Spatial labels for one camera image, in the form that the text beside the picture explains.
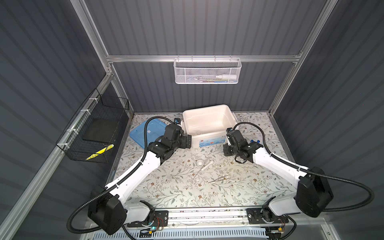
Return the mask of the white plastic dropper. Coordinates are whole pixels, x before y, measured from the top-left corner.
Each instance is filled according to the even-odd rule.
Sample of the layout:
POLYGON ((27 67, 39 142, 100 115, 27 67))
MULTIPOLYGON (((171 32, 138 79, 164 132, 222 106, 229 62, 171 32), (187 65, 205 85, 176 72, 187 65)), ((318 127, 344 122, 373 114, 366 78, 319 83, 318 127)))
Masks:
POLYGON ((209 166, 211 166, 212 164, 214 164, 215 161, 214 160, 209 160, 202 168, 201 168, 201 171, 207 169, 209 166))

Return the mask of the white plastic storage bin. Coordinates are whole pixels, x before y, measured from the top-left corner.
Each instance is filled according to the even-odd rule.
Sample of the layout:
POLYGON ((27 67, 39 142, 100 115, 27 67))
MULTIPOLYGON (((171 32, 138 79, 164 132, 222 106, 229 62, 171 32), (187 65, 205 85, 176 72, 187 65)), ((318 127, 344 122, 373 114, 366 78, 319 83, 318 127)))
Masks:
POLYGON ((192 148, 203 148, 227 142, 227 129, 238 120, 227 105, 217 105, 183 112, 183 129, 192 136, 192 148))

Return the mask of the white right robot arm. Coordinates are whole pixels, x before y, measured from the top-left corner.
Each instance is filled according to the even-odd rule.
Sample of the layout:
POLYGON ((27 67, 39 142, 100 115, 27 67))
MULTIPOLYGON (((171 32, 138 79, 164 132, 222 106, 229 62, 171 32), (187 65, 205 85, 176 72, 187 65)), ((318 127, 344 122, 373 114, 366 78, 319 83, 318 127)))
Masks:
POLYGON ((296 189, 293 194, 272 197, 263 204, 260 215, 265 222, 271 223, 280 216, 296 213, 316 218, 333 200, 334 195, 327 178, 305 173, 309 169, 304 166, 289 166, 288 160, 274 155, 266 145, 247 142, 239 130, 228 128, 226 137, 228 143, 223 146, 225 156, 234 156, 240 158, 242 163, 262 166, 296 189))

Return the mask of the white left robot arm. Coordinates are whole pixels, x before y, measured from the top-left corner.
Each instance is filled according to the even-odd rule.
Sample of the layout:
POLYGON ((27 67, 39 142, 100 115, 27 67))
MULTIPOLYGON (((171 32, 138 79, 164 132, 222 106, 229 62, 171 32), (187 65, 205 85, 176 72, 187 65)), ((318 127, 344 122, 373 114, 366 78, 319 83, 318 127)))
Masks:
POLYGON ((123 225, 154 221, 155 209, 145 201, 128 205, 126 202, 135 188, 155 169, 168 160, 177 149, 189 149, 192 137, 186 135, 184 123, 176 118, 165 128, 164 134, 148 143, 143 156, 125 173, 104 188, 109 193, 90 203, 88 217, 108 235, 116 233, 123 225))

